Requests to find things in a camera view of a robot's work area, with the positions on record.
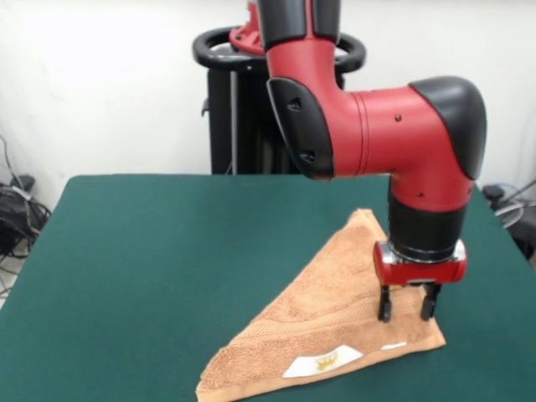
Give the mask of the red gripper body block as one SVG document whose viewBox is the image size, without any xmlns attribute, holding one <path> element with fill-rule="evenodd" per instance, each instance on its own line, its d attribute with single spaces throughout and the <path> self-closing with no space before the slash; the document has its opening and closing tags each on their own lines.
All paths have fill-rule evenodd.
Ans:
<svg viewBox="0 0 536 402">
<path fill-rule="evenodd" d="M 376 276 L 381 286 L 408 286 L 414 284 L 457 282 L 466 273 L 466 247 L 456 242 L 452 256 L 439 263 L 405 260 L 390 248 L 387 241 L 377 241 L 373 248 Z"/>
</svg>

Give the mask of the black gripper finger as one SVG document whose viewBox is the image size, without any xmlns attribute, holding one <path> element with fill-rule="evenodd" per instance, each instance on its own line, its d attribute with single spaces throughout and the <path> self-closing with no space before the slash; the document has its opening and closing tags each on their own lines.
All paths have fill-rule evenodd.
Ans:
<svg viewBox="0 0 536 402">
<path fill-rule="evenodd" d="M 437 298 L 441 292 L 440 284 L 426 284 L 425 288 L 425 297 L 422 303 L 422 308 L 420 312 L 420 318 L 423 321 L 429 321 L 435 315 Z"/>
<path fill-rule="evenodd" d="M 390 298 L 390 287 L 382 285 L 380 287 L 378 319 L 381 322 L 390 322 L 392 317 L 392 301 Z"/>
</svg>

